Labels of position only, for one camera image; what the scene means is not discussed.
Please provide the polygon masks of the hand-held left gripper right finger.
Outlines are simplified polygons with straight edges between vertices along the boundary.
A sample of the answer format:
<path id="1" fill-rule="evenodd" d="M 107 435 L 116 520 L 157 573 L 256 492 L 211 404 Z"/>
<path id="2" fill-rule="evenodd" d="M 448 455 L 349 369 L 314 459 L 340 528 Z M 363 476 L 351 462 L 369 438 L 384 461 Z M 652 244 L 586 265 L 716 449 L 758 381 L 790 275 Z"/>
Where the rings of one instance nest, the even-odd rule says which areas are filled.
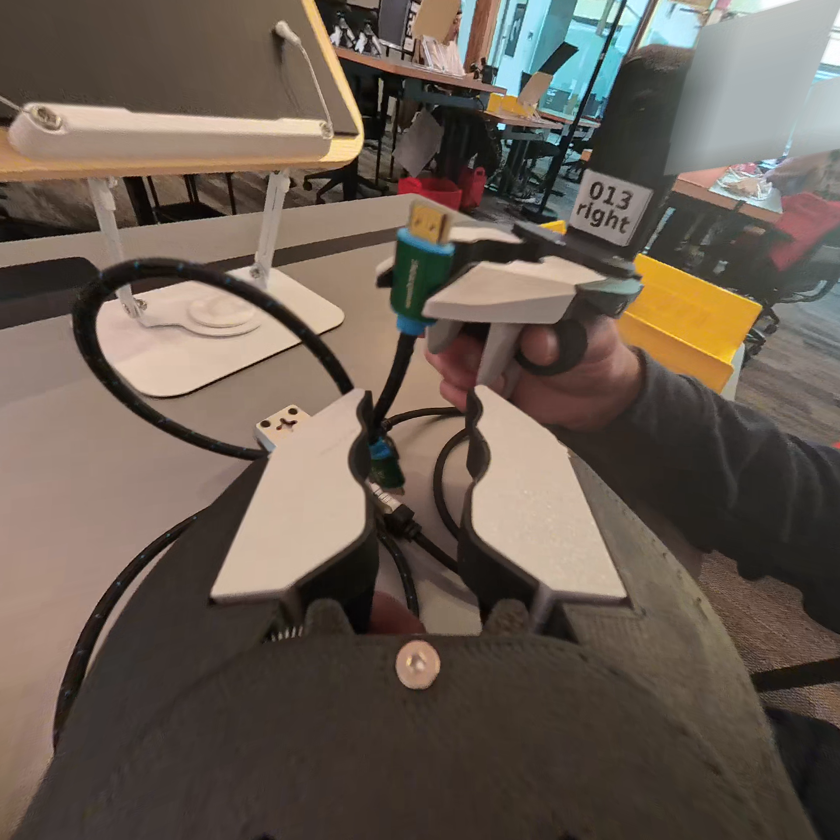
<path id="1" fill-rule="evenodd" d="M 531 630 L 552 633 L 568 604 L 627 606 L 567 447 L 486 385 L 468 395 L 465 430 L 457 564 L 482 622 L 515 601 Z"/>

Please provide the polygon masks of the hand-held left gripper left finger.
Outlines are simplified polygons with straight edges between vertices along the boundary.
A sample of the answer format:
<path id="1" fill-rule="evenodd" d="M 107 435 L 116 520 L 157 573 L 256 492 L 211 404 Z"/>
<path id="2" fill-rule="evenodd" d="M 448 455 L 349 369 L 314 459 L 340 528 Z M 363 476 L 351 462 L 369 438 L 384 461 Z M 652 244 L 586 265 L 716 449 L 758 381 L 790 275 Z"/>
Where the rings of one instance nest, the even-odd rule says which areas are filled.
<path id="1" fill-rule="evenodd" d="M 371 468 L 371 393 L 355 388 L 274 451 L 210 591 L 211 603 L 279 605 L 295 624 L 332 600 L 368 631 L 380 555 Z"/>

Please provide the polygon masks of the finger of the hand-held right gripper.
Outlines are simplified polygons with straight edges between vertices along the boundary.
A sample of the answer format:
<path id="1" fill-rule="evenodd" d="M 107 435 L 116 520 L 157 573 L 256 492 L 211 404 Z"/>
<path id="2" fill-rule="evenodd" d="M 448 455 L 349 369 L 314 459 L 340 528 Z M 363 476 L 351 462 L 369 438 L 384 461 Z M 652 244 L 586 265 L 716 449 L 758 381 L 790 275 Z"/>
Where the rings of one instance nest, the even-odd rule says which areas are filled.
<path id="1" fill-rule="evenodd" d="M 426 319 L 490 324 L 554 324 L 581 283 L 581 266 L 559 257 L 507 264 L 481 261 L 424 306 Z"/>
<path id="2" fill-rule="evenodd" d="M 498 227 L 453 227 L 450 244 L 455 249 L 451 284 L 479 263 L 503 265 L 521 259 L 525 247 L 520 237 Z"/>

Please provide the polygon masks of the silver HDMI splitter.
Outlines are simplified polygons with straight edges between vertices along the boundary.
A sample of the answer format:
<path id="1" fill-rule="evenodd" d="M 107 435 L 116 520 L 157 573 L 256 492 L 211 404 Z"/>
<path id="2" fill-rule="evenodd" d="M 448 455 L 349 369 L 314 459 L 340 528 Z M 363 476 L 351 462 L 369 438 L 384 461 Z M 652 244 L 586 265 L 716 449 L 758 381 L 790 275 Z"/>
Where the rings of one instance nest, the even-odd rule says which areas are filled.
<path id="1" fill-rule="evenodd" d="M 255 425 L 255 441 L 258 446 L 270 453 L 305 424 L 310 416 L 296 404 L 287 405 Z"/>

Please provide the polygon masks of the person's right forearm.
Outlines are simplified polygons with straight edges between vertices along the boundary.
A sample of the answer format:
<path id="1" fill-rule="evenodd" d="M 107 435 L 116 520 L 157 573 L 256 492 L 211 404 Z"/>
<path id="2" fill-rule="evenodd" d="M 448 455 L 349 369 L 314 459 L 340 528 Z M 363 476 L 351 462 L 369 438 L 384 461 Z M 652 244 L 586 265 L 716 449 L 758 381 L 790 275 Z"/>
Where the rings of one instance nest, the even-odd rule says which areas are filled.
<path id="1" fill-rule="evenodd" d="M 640 353 L 635 401 L 599 430 L 556 427 L 618 494 L 657 511 L 744 578 L 802 594 L 805 613 L 839 631 L 839 454 Z"/>

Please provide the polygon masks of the person's right hand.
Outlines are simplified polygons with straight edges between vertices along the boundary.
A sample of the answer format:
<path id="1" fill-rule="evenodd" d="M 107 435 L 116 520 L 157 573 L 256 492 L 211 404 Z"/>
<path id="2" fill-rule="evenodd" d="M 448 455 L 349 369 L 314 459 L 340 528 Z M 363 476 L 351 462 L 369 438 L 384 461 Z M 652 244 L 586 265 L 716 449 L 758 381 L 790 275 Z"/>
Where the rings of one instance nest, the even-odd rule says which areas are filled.
<path id="1" fill-rule="evenodd" d="M 581 320 L 587 351 L 576 367 L 552 376 L 523 371 L 515 385 L 502 374 L 490 388 L 543 425 L 588 433 L 610 424 L 644 389 L 646 363 L 638 350 L 622 341 L 614 320 L 606 316 Z M 483 350 L 483 342 L 464 333 L 441 353 L 424 350 L 426 360 L 441 376 L 441 396 L 462 412 L 468 392 L 477 383 Z"/>

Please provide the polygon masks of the person's left hand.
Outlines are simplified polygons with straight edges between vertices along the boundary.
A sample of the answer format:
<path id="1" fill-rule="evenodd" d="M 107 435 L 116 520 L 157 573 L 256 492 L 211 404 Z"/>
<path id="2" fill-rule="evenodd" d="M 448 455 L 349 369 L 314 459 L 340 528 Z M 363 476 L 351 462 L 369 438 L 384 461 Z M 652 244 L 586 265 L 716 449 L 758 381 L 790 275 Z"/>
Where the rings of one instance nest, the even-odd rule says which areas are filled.
<path id="1" fill-rule="evenodd" d="M 373 593 L 368 634 L 416 636 L 426 631 L 421 619 L 395 597 L 383 591 Z"/>

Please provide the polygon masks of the yellow plastic bin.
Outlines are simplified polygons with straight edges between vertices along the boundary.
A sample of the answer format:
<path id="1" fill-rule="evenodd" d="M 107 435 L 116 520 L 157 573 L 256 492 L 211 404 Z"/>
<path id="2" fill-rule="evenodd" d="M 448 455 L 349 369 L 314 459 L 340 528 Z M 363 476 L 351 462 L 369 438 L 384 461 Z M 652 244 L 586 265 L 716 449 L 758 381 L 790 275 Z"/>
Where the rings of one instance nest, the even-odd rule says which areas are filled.
<path id="1" fill-rule="evenodd" d="M 760 305 L 646 255 L 634 264 L 643 289 L 617 320 L 624 343 L 733 400 Z"/>

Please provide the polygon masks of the grey hanging paper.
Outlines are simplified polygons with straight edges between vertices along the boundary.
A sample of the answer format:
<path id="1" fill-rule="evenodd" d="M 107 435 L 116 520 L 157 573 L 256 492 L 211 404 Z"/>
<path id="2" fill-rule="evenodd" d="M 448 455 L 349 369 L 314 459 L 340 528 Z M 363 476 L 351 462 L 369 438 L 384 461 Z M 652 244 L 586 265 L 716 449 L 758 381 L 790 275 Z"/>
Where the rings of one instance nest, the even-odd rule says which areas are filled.
<path id="1" fill-rule="evenodd" d="M 420 108 L 411 125 L 395 144 L 395 163 L 411 177 L 420 175 L 440 151 L 444 134 L 444 126 L 435 116 L 425 108 Z"/>

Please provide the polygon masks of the long wooden desk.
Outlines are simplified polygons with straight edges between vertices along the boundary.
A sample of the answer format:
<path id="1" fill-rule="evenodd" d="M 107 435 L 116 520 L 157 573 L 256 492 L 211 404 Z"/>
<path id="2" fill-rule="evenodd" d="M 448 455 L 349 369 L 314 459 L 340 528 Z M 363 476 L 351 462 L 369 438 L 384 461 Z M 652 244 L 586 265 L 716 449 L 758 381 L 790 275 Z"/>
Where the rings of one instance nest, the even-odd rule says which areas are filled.
<path id="1" fill-rule="evenodd" d="M 777 224 L 783 213 L 780 191 L 771 186 L 770 193 L 763 200 L 736 196 L 717 185 L 719 177 L 725 171 L 724 167 L 719 167 L 682 173 L 675 179 L 672 192 L 724 211 L 740 214 L 756 224 Z"/>
<path id="2" fill-rule="evenodd" d="M 456 182 L 462 168 L 467 166 L 470 159 L 467 154 L 469 128 L 457 128 L 457 118 L 453 112 L 461 110 L 483 113 L 489 103 L 490 94 L 504 94 L 505 90 L 489 86 L 473 77 L 451 77 L 424 66 L 365 56 L 351 49 L 336 47 L 334 51 L 355 91 L 359 91 L 363 77 L 381 80 L 381 96 L 373 123 L 370 128 L 364 130 L 367 141 L 377 142 L 375 174 L 380 174 L 388 102 L 393 98 L 396 116 L 399 115 L 405 100 L 445 109 L 444 138 L 440 147 L 443 162 L 440 165 L 439 176 Z"/>

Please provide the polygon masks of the small yellow bin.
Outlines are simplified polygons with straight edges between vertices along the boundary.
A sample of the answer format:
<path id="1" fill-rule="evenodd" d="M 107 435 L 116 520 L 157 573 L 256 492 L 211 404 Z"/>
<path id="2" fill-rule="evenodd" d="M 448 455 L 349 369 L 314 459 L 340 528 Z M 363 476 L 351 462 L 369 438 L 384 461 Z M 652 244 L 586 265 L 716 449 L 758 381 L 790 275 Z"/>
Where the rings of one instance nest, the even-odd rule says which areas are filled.
<path id="1" fill-rule="evenodd" d="M 497 92 L 490 94 L 485 113 L 497 117 L 499 122 L 531 120 L 538 116 L 534 106 L 521 104 L 516 96 Z"/>

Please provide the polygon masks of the clear plastic bag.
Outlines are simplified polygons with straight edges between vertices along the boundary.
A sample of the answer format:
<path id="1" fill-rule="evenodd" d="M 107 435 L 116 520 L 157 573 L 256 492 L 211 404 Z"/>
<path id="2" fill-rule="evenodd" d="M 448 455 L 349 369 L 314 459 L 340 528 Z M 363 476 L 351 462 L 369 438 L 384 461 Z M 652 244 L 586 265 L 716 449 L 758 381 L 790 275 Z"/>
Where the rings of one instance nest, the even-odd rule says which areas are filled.
<path id="1" fill-rule="evenodd" d="M 726 168 L 716 180 L 720 189 L 742 199 L 762 201 L 772 192 L 773 185 L 758 164 L 735 164 Z"/>

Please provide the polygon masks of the white folding stand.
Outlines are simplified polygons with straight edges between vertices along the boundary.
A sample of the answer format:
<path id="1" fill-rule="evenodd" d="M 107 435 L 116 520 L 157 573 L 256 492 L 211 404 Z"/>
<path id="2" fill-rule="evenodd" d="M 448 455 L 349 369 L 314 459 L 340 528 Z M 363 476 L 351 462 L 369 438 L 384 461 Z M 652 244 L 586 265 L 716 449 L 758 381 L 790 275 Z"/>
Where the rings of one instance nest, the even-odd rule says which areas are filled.
<path id="1" fill-rule="evenodd" d="M 269 175 L 253 264 L 231 277 L 283 304 L 321 335 L 340 326 L 343 311 L 271 265 L 291 179 Z M 299 344 L 289 328 L 247 301 L 191 281 L 139 294 L 139 282 L 106 294 L 93 319 L 105 360 L 136 392 L 152 398 L 187 395 Z"/>

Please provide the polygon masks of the red jacket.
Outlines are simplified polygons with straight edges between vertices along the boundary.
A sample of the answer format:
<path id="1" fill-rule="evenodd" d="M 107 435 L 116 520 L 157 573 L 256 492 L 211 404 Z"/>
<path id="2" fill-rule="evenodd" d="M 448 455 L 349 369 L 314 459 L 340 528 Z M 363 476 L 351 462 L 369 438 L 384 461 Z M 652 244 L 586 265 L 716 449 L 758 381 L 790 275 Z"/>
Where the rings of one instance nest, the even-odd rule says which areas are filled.
<path id="1" fill-rule="evenodd" d="M 781 198 L 782 215 L 771 231 L 768 257 L 779 272 L 792 268 L 839 225 L 839 202 L 800 192 Z"/>

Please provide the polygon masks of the wooden-edged black board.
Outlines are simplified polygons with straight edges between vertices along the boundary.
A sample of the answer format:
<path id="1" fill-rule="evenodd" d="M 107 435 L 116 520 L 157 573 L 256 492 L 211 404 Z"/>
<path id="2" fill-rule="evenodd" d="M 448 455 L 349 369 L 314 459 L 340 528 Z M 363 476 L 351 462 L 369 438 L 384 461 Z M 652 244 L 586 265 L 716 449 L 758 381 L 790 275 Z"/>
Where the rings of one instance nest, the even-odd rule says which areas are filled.
<path id="1" fill-rule="evenodd" d="M 322 171 L 361 115 L 315 2 L 2 2 L 2 181 Z"/>

